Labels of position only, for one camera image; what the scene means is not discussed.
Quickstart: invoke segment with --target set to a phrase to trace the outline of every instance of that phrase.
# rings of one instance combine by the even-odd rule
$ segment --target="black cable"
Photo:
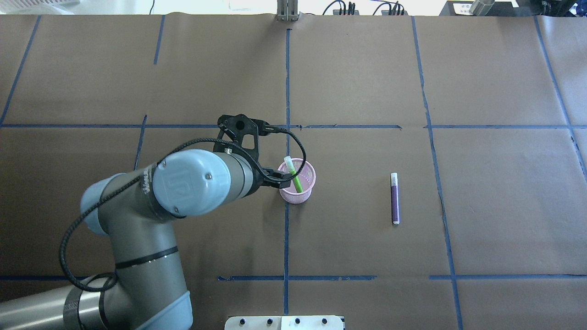
[[[375,16],[375,14],[379,10],[379,8],[381,8],[382,6],[385,6],[385,5],[389,6],[389,12],[391,12],[392,11],[392,4],[390,2],[384,2],[384,3],[380,4],[379,6],[377,6],[377,8],[375,8],[375,11],[373,12],[373,15],[371,15],[371,16]]]
[[[326,9],[324,9],[324,12],[322,13],[322,15],[326,14],[326,11],[328,10],[328,8],[330,8],[330,6],[334,5],[334,4],[335,4],[335,3],[337,3],[337,2],[338,2],[339,4],[341,4],[341,3],[342,3],[342,6],[344,7],[344,9],[342,9],[342,8],[340,9],[340,11],[339,11],[339,13],[338,13],[338,14],[339,14],[339,15],[340,15],[340,14],[342,14],[342,11],[343,11],[343,10],[346,12],[346,3],[345,3],[344,1],[342,1],[342,0],[334,0],[334,1],[332,1],[332,2],[330,3],[330,5],[328,5],[328,7],[326,7]]]
[[[377,8],[375,9],[375,11],[373,12],[373,15],[375,15],[377,13],[377,11],[379,10],[379,8],[381,8],[381,6],[383,6],[383,5],[388,5],[389,6],[389,13],[388,13],[388,15],[392,15],[392,12],[394,13],[394,15],[395,15],[396,12],[399,15],[399,12],[400,11],[402,11],[402,13],[405,11],[404,6],[402,4],[400,4],[399,2],[389,2],[389,1],[382,1],[382,0],[372,0],[372,1],[382,2],[382,4],[380,4],[379,6],[377,6]]]
[[[165,157],[163,157],[161,160],[159,160],[156,164],[155,167],[157,167],[165,158],[167,158],[169,155],[176,153],[178,151],[181,151],[191,145],[194,145],[196,143],[201,143],[201,142],[214,142],[214,143],[220,143],[223,144],[225,146],[231,147],[233,149],[237,149],[241,152],[243,152],[244,158],[249,161],[251,164],[254,165],[255,169],[258,170],[265,179],[269,180],[269,181],[273,181],[276,183],[280,183],[280,182],[287,182],[292,180],[294,177],[298,176],[301,172],[302,169],[304,167],[304,165],[306,164],[306,149],[303,147],[302,142],[298,139],[297,136],[295,136],[292,132],[290,132],[289,130],[286,129],[282,129],[280,127],[274,127],[276,128],[276,132],[277,133],[285,133],[289,136],[291,136],[293,138],[293,140],[298,144],[300,150],[302,151],[302,164],[299,167],[298,171],[292,176],[291,179],[278,179],[278,178],[274,178],[274,177],[270,177],[268,176],[264,171],[263,168],[261,167],[261,165],[259,164],[258,161],[256,161],[246,150],[244,150],[241,146],[239,146],[238,144],[234,143],[234,142],[229,142],[226,140],[221,140],[221,139],[213,139],[213,138],[200,138],[200,139],[193,139],[190,140],[188,142],[185,142],[181,145],[179,145],[177,148],[173,149],[169,154],[167,154]],[[111,272],[111,273],[105,273],[105,275],[108,275],[112,280],[104,283],[104,286],[102,286],[101,288],[96,288],[96,287],[90,287],[89,285],[86,285],[84,283],[82,283],[80,280],[78,280],[73,273],[71,272],[71,270],[69,269],[68,266],[68,262],[66,260],[66,250],[67,250],[67,246],[68,246],[68,242],[69,239],[71,238],[73,232],[75,231],[75,229],[77,229],[79,227],[79,225],[83,222],[83,220],[95,209],[99,208],[100,206],[106,204],[108,201],[110,201],[111,199],[115,198],[116,196],[118,196],[119,194],[121,194],[122,192],[124,192],[125,190],[127,190],[128,188],[130,188],[132,185],[134,185],[135,183],[139,182],[141,180],[141,176],[137,176],[134,179],[130,180],[129,182],[127,182],[125,185],[123,185],[122,187],[116,189],[115,191],[112,191],[110,194],[108,194],[106,197],[101,198],[96,204],[90,206],[86,211],[84,211],[83,213],[81,213],[81,215],[75,219],[75,221],[69,226],[69,228],[65,231],[65,234],[63,235],[63,238],[61,239],[61,244],[59,245],[59,264],[61,266],[61,270],[63,271],[63,273],[65,274],[65,276],[68,278],[69,282],[71,282],[71,284],[73,284],[75,287],[77,287],[78,289],[81,289],[83,291],[88,291],[88,292],[104,292],[107,291],[109,289],[112,289],[116,283],[118,282],[118,276],[116,275],[115,272]]]
[[[123,191],[130,188],[135,183],[139,182],[140,179],[141,179],[141,177],[137,176],[136,178],[130,180],[127,184],[123,185],[122,187],[120,187],[117,190],[108,194],[106,197],[101,198],[96,204],[92,205],[90,208],[88,208],[86,211],[84,211],[84,213],[82,213],[65,231],[65,234],[63,235],[63,238],[61,239],[61,245],[59,246],[59,264],[61,265],[61,270],[63,271],[65,276],[68,278],[68,280],[73,285],[75,285],[75,287],[77,287],[81,290],[84,290],[84,291],[89,291],[89,292],[103,292],[108,289],[112,289],[116,285],[116,282],[118,282],[118,276],[116,275],[115,272],[113,272],[113,273],[108,273],[109,275],[112,276],[112,281],[109,284],[104,285],[101,288],[90,287],[90,286],[82,283],[75,276],[73,276],[73,273],[69,269],[68,262],[65,259],[65,250],[67,249],[69,239],[71,238],[73,232],[75,231],[76,228],[78,228],[78,226],[82,223],[83,219],[85,219],[88,214],[90,214],[93,210],[102,206],[104,203],[108,202],[109,200],[115,198],[116,196],[118,196],[120,193],[122,193]]]

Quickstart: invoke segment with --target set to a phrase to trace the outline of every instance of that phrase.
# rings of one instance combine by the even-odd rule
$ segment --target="black band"
[[[125,262],[119,262],[116,264],[116,269],[121,270],[123,268],[128,268],[128,267],[144,264],[145,262],[159,259],[161,257],[165,257],[166,255],[170,255],[175,252],[177,252],[177,246],[172,247],[172,248],[168,248],[167,250],[159,251],[154,254],[145,255],[144,257],[141,257],[141,258],[136,258],[136,259],[128,260]]]
[[[90,284],[93,280],[97,280],[99,278],[104,278],[109,275],[107,274],[99,274],[94,275],[86,278],[82,282],[84,284]],[[67,298],[65,298],[65,303],[63,304],[63,323],[65,324],[66,330],[82,330],[84,326],[82,325],[82,320],[79,318],[79,301],[82,297],[83,291],[77,287],[73,287],[71,291],[69,291]]]
[[[110,284],[112,277],[108,278],[104,283],[104,287]],[[100,299],[98,300],[98,310],[100,311],[100,319],[102,319],[102,324],[106,327],[106,329],[110,329],[110,322],[106,318],[106,310],[104,309],[104,296],[106,295],[105,291],[100,292]]]
[[[161,221],[173,221],[176,219],[183,219],[185,217],[176,217],[174,214],[169,213],[155,198],[155,191],[153,188],[153,175],[157,166],[151,165],[144,169],[143,179],[140,181],[141,190],[147,197],[147,205],[149,210]]]

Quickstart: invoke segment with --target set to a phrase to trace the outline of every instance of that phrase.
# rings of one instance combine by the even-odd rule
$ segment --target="table surface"
[[[67,284],[56,256],[86,187],[244,113],[298,135],[316,186],[301,205],[266,187],[175,224],[193,329],[282,314],[583,328],[586,32],[542,17],[2,16],[0,301]],[[287,153],[285,136],[261,139],[263,165]],[[113,267],[86,228],[68,257],[80,276]]]

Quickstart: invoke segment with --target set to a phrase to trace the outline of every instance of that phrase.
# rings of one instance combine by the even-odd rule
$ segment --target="light blue joint cover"
[[[191,314],[190,292],[187,291],[137,330],[187,330],[192,322],[194,317]]]
[[[92,205],[98,203],[100,198],[102,197],[102,192],[104,192],[104,188],[110,183],[110,181],[117,177],[121,176],[124,173],[115,174],[108,179],[104,179],[102,181],[98,181],[95,184],[92,184],[86,191],[83,193],[82,200],[79,203],[80,213],[84,213],[88,208]],[[102,226],[100,225],[100,221],[98,220],[98,210],[93,210],[87,217],[83,220],[89,230],[94,232],[94,234],[101,235],[101,236],[108,236]]]
[[[177,217],[202,215],[224,202],[230,171],[216,154],[190,149],[167,156],[153,174],[155,198]]]

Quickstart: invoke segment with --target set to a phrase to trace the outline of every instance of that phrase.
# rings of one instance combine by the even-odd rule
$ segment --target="green pen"
[[[284,158],[284,161],[285,161],[285,165],[288,167],[288,171],[291,174],[295,174],[296,170],[294,167],[294,163],[292,162],[292,158],[289,156],[286,156]],[[293,186],[295,187],[295,191],[297,191],[298,193],[303,193],[302,184],[299,182],[298,177],[293,178],[292,181],[293,181]]]

